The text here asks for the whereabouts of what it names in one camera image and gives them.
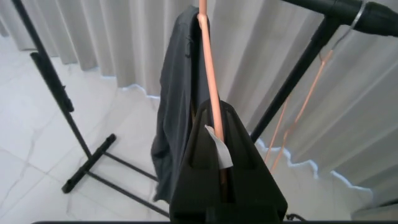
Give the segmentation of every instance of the tape piece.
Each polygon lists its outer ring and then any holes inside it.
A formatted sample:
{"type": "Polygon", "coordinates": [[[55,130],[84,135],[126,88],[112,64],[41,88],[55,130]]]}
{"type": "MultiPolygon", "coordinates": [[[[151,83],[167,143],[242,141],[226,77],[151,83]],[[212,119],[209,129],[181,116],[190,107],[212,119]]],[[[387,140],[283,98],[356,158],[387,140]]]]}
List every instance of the tape piece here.
{"type": "Polygon", "coordinates": [[[216,143],[219,168],[225,169],[233,166],[231,154],[229,153],[229,150],[224,142],[216,137],[216,134],[214,133],[214,129],[212,127],[205,125],[205,128],[209,132],[211,138],[216,143]]]}

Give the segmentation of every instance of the black cable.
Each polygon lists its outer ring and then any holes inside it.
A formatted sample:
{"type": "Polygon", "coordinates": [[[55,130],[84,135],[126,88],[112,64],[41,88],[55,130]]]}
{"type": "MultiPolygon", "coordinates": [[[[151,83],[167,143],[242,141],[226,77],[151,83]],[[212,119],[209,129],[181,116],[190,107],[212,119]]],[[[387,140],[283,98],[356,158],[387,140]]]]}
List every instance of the black cable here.
{"type": "Polygon", "coordinates": [[[286,215],[286,219],[288,219],[289,221],[293,221],[293,219],[296,218],[302,222],[306,221],[306,219],[304,219],[303,217],[301,217],[300,215],[291,213],[291,214],[287,214],[286,215]]]}

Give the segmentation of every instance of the curtain fold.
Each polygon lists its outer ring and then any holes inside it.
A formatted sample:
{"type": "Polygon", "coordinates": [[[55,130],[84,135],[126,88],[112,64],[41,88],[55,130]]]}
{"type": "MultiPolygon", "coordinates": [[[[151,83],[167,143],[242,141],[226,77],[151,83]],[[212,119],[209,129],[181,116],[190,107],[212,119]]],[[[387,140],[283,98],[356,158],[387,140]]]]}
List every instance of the curtain fold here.
{"type": "MultiPolygon", "coordinates": [[[[398,11],[398,1],[378,1],[398,11]]],[[[160,71],[177,16],[197,1],[24,1],[52,57],[82,70],[98,67],[118,86],[159,95],[160,71]]],[[[299,59],[322,15],[282,1],[208,1],[220,98],[254,129],[299,59]]],[[[321,57],[348,26],[342,26],[321,57]]],[[[0,34],[33,49],[11,1],[0,1],[0,34]]],[[[398,198],[398,39],[352,31],[324,69],[301,120],[287,140],[292,162],[313,160],[371,188],[375,202],[398,198]]],[[[275,146],[282,144],[320,66],[316,59],[292,92],[275,146]]],[[[269,144],[279,114],[261,139],[269,144]]]]}

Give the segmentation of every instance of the floor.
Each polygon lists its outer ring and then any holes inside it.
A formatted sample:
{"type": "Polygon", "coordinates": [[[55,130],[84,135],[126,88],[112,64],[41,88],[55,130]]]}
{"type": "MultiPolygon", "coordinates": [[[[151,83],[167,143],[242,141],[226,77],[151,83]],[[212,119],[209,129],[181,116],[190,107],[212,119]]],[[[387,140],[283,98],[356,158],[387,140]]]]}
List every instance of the floor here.
{"type": "MultiPolygon", "coordinates": [[[[78,65],[62,65],[59,58],[52,62],[89,148],[96,149],[114,133],[118,139],[109,151],[154,174],[149,151],[159,99],[146,96],[139,86],[116,88],[115,79],[103,78],[97,70],[82,72],[78,65]]],[[[85,161],[84,153],[29,53],[17,51],[10,38],[0,38],[0,71],[0,223],[167,220],[89,177],[63,194],[62,185],[85,161]]],[[[266,148],[256,145],[264,156],[266,148]]],[[[149,201],[154,193],[154,181],[106,157],[93,172],[149,201]]],[[[351,212],[371,200],[369,191],[349,187],[332,174],[316,178],[309,162],[294,165],[288,156],[273,175],[288,211],[308,220],[349,220],[351,212]]]]}

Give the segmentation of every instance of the horizontal bar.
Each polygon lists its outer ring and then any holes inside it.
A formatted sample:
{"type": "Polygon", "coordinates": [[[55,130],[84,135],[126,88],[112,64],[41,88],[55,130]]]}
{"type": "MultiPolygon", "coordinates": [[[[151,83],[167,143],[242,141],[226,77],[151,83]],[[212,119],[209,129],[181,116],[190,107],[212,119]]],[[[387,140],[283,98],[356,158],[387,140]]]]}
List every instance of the horizontal bar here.
{"type": "Polygon", "coordinates": [[[142,175],[144,175],[144,176],[146,176],[148,178],[151,178],[154,181],[157,181],[157,178],[154,175],[148,174],[147,172],[143,171],[142,169],[140,169],[138,167],[135,167],[135,166],[131,165],[130,163],[128,163],[128,162],[126,162],[126,161],[124,161],[124,160],[122,160],[122,159],[120,159],[120,158],[108,153],[108,152],[104,152],[103,154],[105,156],[108,156],[109,158],[115,160],[116,162],[120,162],[121,164],[125,165],[126,167],[131,168],[131,169],[137,171],[138,173],[140,173],[140,174],[142,174],[142,175]]]}
{"type": "Polygon", "coordinates": [[[116,136],[114,134],[109,135],[102,143],[102,145],[97,148],[94,154],[87,159],[87,161],[75,172],[75,174],[67,180],[65,185],[62,187],[63,193],[67,194],[75,188],[76,184],[84,177],[86,171],[89,171],[93,165],[100,159],[103,153],[109,149],[109,147],[114,143],[116,140],[116,136]]]}
{"type": "Polygon", "coordinates": [[[112,189],[117,190],[118,192],[124,194],[125,196],[127,196],[127,197],[129,197],[129,198],[131,198],[131,199],[133,199],[133,200],[135,200],[135,201],[137,201],[137,202],[139,202],[139,203],[141,203],[141,204],[147,206],[148,208],[152,209],[153,211],[155,211],[155,212],[157,212],[157,213],[159,213],[159,214],[161,214],[161,215],[164,215],[164,216],[166,216],[167,218],[170,217],[169,213],[167,213],[166,211],[164,211],[164,210],[162,210],[162,209],[156,207],[155,205],[153,205],[153,204],[147,202],[146,200],[144,200],[144,199],[142,199],[142,198],[140,198],[140,197],[138,197],[138,196],[135,196],[134,194],[128,192],[127,190],[124,190],[123,188],[118,187],[117,185],[112,184],[111,182],[109,182],[109,181],[103,179],[102,177],[100,177],[100,176],[98,176],[98,175],[96,175],[96,174],[94,174],[94,173],[92,173],[92,172],[90,172],[90,171],[87,171],[86,174],[89,175],[90,177],[92,177],[92,178],[94,178],[94,179],[100,181],[101,183],[107,185],[108,187],[111,187],[112,189]]]}

